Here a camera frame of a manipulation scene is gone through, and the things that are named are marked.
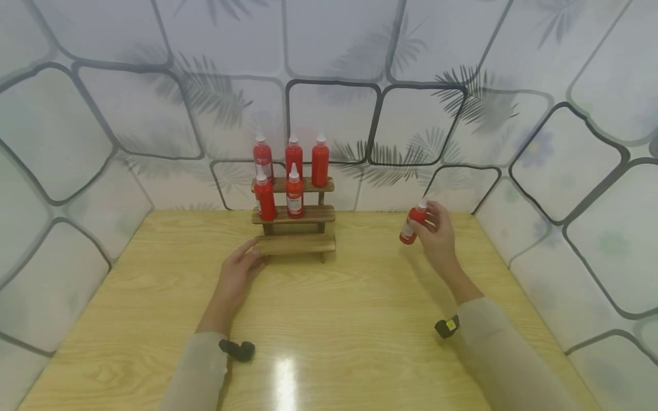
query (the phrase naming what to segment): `beige sleeve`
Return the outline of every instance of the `beige sleeve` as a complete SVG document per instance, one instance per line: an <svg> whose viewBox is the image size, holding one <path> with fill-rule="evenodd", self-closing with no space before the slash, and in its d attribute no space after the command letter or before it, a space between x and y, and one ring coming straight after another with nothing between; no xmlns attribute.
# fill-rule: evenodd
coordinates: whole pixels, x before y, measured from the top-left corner
<svg viewBox="0 0 658 411"><path fill-rule="evenodd" d="M461 333L476 367L490 380L493 409L578 410L569 392L493 301L480 298L457 309Z"/></svg>
<svg viewBox="0 0 658 411"><path fill-rule="evenodd" d="M215 411L226 374L227 355L218 333L192 335L164 392L160 411Z"/></svg>

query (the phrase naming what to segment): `wooden shelf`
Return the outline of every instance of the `wooden shelf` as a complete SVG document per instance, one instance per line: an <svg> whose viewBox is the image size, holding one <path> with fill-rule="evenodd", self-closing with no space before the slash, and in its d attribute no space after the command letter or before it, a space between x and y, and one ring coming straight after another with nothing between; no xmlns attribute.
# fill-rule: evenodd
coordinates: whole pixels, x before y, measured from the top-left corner
<svg viewBox="0 0 658 411"><path fill-rule="evenodd" d="M329 177L327 178L327 185L324 187L315 187L311 183L310 177L304 177L302 179L304 183L304 192L305 193L329 193L334 190L334 179ZM253 186L256 184L256 179L251 181L251 192L253 193ZM275 193L285 193L286 192L286 178L285 177L275 177L274 184L272 185Z"/></svg>
<svg viewBox="0 0 658 411"><path fill-rule="evenodd" d="M262 255L329 253L336 240L333 234L262 235L256 247Z"/></svg>
<svg viewBox="0 0 658 411"><path fill-rule="evenodd" d="M276 206L276 218L272 221L262 221L258 215L258 207L251 213L253 224L300 224L300 223L330 223L336 220L334 206L331 205L305 205L304 215L300 218L290 218L286 206Z"/></svg>

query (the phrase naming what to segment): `wall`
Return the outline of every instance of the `wall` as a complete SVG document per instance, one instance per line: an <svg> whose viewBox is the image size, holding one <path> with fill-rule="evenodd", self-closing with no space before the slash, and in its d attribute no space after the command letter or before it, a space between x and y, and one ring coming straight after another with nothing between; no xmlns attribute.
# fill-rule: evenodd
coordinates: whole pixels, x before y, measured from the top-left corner
<svg viewBox="0 0 658 411"><path fill-rule="evenodd" d="M4 2L0 360L19 375L0 371L0 408L153 207L253 207L260 128L279 176L290 132L310 160L325 131L337 209L427 195L474 213L602 407L649 409L657 14L651 0Z"/></svg>

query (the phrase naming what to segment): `table surface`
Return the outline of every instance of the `table surface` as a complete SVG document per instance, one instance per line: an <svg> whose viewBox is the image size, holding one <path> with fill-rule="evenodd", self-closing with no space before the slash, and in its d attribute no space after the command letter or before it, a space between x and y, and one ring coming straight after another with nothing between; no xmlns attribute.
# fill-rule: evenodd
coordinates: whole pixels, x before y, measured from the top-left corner
<svg viewBox="0 0 658 411"><path fill-rule="evenodd" d="M220 263L261 233L250 217L150 214L21 409L155 409ZM337 250L326 264L310 254L271 258L232 330L233 340L251 341L257 352L252 363L230 363L223 411L489 409L463 366L459 333L441 341L433 329L455 305L420 244L398 240L404 219L337 213L328 225ZM597 410L477 221L456 214L453 224L466 272L583 409Z"/></svg>

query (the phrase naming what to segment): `red paint bottle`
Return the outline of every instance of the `red paint bottle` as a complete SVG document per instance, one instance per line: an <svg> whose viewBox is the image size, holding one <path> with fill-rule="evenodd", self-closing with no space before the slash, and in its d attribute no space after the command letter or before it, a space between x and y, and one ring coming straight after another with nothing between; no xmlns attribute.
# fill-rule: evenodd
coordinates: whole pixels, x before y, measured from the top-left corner
<svg viewBox="0 0 658 411"><path fill-rule="evenodd" d="M256 173L258 166L263 167L263 173L274 184L274 170L272 169L272 149L265 143L265 136L261 130L256 135L256 145L253 147L253 162L256 163Z"/></svg>
<svg viewBox="0 0 658 411"><path fill-rule="evenodd" d="M258 204L258 214L261 215L262 221L272 221L276 217L276 207L274 207L274 189L272 183L267 180L263 173L263 167L256 165L256 185L253 188L256 194L256 203Z"/></svg>
<svg viewBox="0 0 658 411"><path fill-rule="evenodd" d="M404 244L413 244L416 241L416 233L413 232L413 229L409 225L409 220L414 220L419 223L423 223L427 218L427 200L422 199L418 205L409 211L407 216L407 221L405 225L402 226L402 231L400 232L400 241Z"/></svg>
<svg viewBox="0 0 658 411"><path fill-rule="evenodd" d="M299 173L299 179L302 179L302 165L303 165L303 155L301 152L301 146L299 145L299 139L297 135L292 133L288 139L288 146L286 147L286 176L290 175L292 170L292 165L297 165L297 172Z"/></svg>
<svg viewBox="0 0 658 411"><path fill-rule="evenodd" d="M329 175L329 147L324 133L320 133L311 151L311 183L315 187L327 185Z"/></svg>
<svg viewBox="0 0 658 411"><path fill-rule="evenodd" d="M286 181L286 204L288 217L299 218L304 215L304 183L299 179L297 163L292 164L292 170Z"/></svg>

